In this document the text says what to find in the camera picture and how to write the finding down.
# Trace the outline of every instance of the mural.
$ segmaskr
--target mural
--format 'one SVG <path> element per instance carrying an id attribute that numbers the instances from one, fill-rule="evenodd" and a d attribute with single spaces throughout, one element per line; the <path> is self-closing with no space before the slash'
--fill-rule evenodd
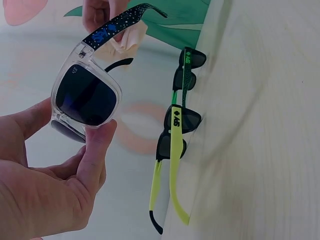
<path id="1" fill-rule="evenodd" d="M 147 35 L 181 50 L 186 46 L 196 48 L 210 0 L 131 0 L 128 8 L 145 2 L 168 14 L 163 18 L 152 11 L 145 12 L 142 20 L 148 26 Z M 82 6 L 65 14 L 69 16 L 82 16 Z"/>
<path id="2" fill-rule="evenodd" d="M 2 0 L 5 21 L 11 26 L 24 24 L 41 12 L 48 0 Z"/>

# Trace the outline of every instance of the black and yellow sunglasses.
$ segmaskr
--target black and yellow sunglasses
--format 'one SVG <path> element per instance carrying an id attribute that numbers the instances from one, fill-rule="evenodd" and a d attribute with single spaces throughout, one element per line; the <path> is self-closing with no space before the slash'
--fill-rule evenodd
<path id="1" fill-rule="evenodd" d="M 149 216 L 159 234 L 163 233 L 163 228 L 154 218 L 154 208 L 161 187 L 161 169 L 164 159 L 170 160 L 169 186 L 174 209 L 182 222 L 186 225 L 189 224 L 190 217 L 181 207 L 177 197 L 177 175 L 180 158 L 183 157 L 187 149 L 183 134 L 193 132 L 202 121 L 199 113 L 186 108 L 187 92 L 194 88 L 197 80 L 191 69 L 201 67 L 206 60 L 207 57 L 202 52 L 185 47 L 181 51 L 179 67 L 174 74 L 171 106 L 166 111 L 163 123 L 164 130 L 159 137 L 156 148 L 156 161 L 149 202 Z M 182 106 L 177 104 L 178 90 L 182 90 Z"/>

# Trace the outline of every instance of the dark lens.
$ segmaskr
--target dark lens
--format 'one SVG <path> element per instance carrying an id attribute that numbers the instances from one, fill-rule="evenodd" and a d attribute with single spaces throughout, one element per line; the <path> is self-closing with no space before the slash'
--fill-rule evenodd
<path id="1" fill-rule="evenodd" d="M 206 60 L 207 60 L 207 56 L 203 53 L 200 52 L 198 50 L 186 47 L 185 48 L 186 51 L 190 51 L 191 52 L 191 68 L 192 69 L 196 69 L 196 68 L 200 68 L 203 64 L 205 64 Z M 184 65 L 184 56 L 185 56 L 185 50 L 182 50 L 180 53 L 180 57 L 179 57 L 179 65 L 183 66 Z"/>
<path id="2" fill-rule="evenodd" d="M 182 90 L 183 78 L 184 78 L 184 70 L 182 68 L 177 69 L 175 71 L 174 79 L 173 79 L 174 91 Z M 188 90 L 191 90 L 194 88 L 194 86 L 196 85 L 196 79 L 197 79 L 196 75 L 193 72 L 191 72 L 191 80 L 187 88 Z"/>
<path id="3" fill-rule="evenodd" d="M 170 149 L 171 149 L 171 135 L 169 133 L 162 133 L 159 137 L 158 145 L 156 148 L 156 159 L 161 161 L 163 159 L 170 159 Z M 181 153 L 181 158 L 184 156 L 187 149 L 187 143 L 183 139 L 183 150 Z"/>
<path id="4" fill-rule="evenodd" d="M 112 114 L 117 97 L 98 77 L 80 65 L 64 75 L 55 103 L 67 116 L 80 123 L 98 126 Z"/>
<path id="5" fill-rule="evenodd" d="M 186 134 L 197 129 L 201 122 L 201 116 L 199 113 L 192 111 L 191 109 L 181 107 L 179 105 L 173 104 L 173 106 L 181 108 L 182 112 L 182 133 Z M 164 117 L 164 128 L 171 129 L 171 109 L 172 106 L 166 111 Z"/>
<path id="6" fill-rule="evenodd" d="M 86 137 L 81 133 L 77 133 L 77 131 L 73 129 L 71 126 L 67 127 L 56 120 L 51 121 L 51 126 L 55 130 L 71 138 L 72 140 L 75 140 L 77 142 L 84 143 L 84 144 L 86 143 Z"/>

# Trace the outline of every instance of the spy logo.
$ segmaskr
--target spy logo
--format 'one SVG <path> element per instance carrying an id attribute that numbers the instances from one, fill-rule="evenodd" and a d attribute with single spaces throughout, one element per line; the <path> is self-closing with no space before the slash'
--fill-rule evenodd
<path id="1" fill-rule="evenodd" d="M 191 53 L 189 51 L 186 52 L 186 56 L 185 56 L 185 63 L 186 64 L 190 64 L 191 63 L 190 54 Z"/>
<path id="2" fill-rule="evenodd" d="M 177 116 L 179 116 L 179 115 L 180 115 L 180 113 L 179 113 L 178 111 L 175 111 L 175 112 L 174 112 L 173 125 L 174 125 L 175 127 L 180 127 L 180 118 L 177 117 Z"/>
<path id="3" fill-rule="evenodd" d="M 114 24 L 109 24 L 107 26 L 107 29 L 111 32 L 115 32 L 117 30 L 117 28 Z M 93 34 L 91 38 L 96 43 L 98 43 L 98 44 L 101 43 L 108 35 L 110 35 L 110 33 L 107 32 L 107 29 L 105 27 L 103 27 L 101 31 L 98 31 L 95 34 Z"/>

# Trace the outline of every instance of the wall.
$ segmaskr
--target wall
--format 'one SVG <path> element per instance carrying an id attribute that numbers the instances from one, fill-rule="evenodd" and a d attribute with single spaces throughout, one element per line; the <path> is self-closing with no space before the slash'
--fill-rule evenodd
<path id="1" fill-rule="evenodd" d="M 10 3 L 17 4 L 16 8 L 8 6 Z M 81 5 L 81 0 L 35 3 L 44 8 L 35 7 L 25 14 L 28 9 L 19 6 L 19 1 L 8 1 L 6 15 L 0 8 L 1 115 L 49 97 L 65 58 L 87 34 L 80 17 L 63 18 L 67 11 Z M 106 157 L 106 184 L 97 195 L 86 229 L 46 239 L 160 239 L 149 220 L 149 196 L 155 145 L 171 103 L 179 52 L 146 37 L 132 66 L 110 73 L 122 88 L 123 101 L 117 113 L 120 124 Z M 98 62 L 108 65 L 103 60 Z M 81 147 L 49 126 L 29 139 L 26 146 L 30 166 L 38 167 L 62 163 Z M 165 162 L 163 187 L 154 213 L 162 224 L 169 201 L 168 166 Z"/>
<path id="2" fill-rule="evenodd" d="M 320 239 L 320 2 L 213 0 L 162 240 Z"/>

